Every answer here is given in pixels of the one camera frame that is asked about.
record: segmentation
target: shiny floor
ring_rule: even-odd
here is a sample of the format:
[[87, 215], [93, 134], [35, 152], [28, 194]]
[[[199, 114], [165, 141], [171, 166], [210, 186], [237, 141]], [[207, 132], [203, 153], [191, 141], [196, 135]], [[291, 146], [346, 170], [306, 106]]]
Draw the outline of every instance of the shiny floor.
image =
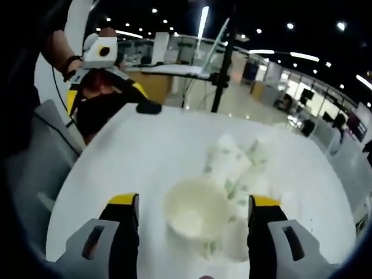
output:
[[[250, 91], [249, 85], [230, 82], [228, 88], [223, 92], [218, 113], [249, 119], [300, 134], [297, 128], [290, 125], [285, 113], [253, 99]], [[216, 87], [211, 83], [194, 80], [186, 94], [184, 109], [210, 112], [215, 92]], [[180, 107], [182, 99], [183, 96], [180, 92], [171, 94], [165, 105]]]

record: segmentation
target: office chair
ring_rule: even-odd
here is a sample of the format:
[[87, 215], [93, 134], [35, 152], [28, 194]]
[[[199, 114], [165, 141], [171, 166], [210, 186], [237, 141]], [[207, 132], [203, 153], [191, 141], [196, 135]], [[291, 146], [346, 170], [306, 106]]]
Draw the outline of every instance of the office chair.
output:
[[51, 211], [78, 158], [79, 146], [73, 142], [51, 100], [39, 106], [35, 113], [29, 147], [6, 158], [5, 169], [7, 186], [28, 241], [37, 253], [44, 255]]

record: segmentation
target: computer monitor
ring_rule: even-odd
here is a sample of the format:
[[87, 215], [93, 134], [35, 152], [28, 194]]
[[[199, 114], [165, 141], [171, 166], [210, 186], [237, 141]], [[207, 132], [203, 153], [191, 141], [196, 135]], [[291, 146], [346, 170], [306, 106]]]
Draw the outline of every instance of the computer monitor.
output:
[[327, 112], [323, 113], [322, 118], [325, 122], [333, 122], [334, 121], [334, 119]]
[[304, 89], [302, 91], [301, 97], [304, 97], [308, 100], [311, 100], [314, 96], [314, 92], [311, 92], [310, 90]]

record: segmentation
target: black cable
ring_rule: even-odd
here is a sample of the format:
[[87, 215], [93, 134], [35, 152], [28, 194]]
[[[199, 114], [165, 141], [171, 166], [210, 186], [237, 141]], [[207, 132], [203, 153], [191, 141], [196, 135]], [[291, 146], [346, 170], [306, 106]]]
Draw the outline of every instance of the black cable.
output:
[[53, 130], [55, 130], [62, 138], [63, 140], [65, 141], [65, 143], [67, 143], [67, 145], [72, 149], [72, 151], [79, 157], [80, 156], [80, 153], [71, 145], [71, 143], [65, 138], [65, 136], [62, 134], [62, 132], [57, 129], [56, 127], [54, 127], [51, 123], [49, 123], [48, 121], [46, 121], [44, 118], [42, 118], [37, 112], [34, 112], [34, 115], [36, 116], [37, 119], [41, 120], [42, 122], [44, 122], [46, 125], [48, 125], [50, 128], [52, 128]]

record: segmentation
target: gray chair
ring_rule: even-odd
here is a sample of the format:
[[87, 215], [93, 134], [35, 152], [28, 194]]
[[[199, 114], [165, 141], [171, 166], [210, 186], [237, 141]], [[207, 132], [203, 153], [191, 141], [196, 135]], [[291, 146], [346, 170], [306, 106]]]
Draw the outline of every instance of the gray chair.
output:
[[[57, 128], [76, 150], [55, 104], [47, 100], [35, 112]], [[19, 219], [28, 241], [45, 254], [45, 243], [51, 211], [58, 193], [78, 154], [61, 135], [44, 121], [33, 117], [30, 146], [5, 160], [7, 181]]]
[[314, 130], [309, 135], [320, 148], [320, 150], [328, 156], [331, 148], [331, 143], [334, 140], [335, 133], [332, 127], [323, 119], [318, 119]]

